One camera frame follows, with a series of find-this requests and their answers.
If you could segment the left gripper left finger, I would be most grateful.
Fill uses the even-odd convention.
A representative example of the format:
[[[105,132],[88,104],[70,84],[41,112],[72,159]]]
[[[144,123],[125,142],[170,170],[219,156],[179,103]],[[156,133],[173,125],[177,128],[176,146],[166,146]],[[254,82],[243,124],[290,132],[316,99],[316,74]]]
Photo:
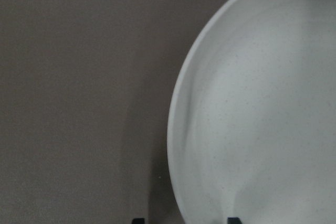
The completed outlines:
[[[145,224],[145,219],[144,218],[134,218],[132,220],[132,224]]]

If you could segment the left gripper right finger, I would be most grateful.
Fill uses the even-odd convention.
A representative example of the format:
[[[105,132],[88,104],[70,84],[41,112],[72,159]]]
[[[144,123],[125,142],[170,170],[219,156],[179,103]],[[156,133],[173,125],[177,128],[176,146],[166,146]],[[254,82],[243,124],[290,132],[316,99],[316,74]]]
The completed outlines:
[[[227,224],[241,224],[241,220],[238,217],[228,217]]]

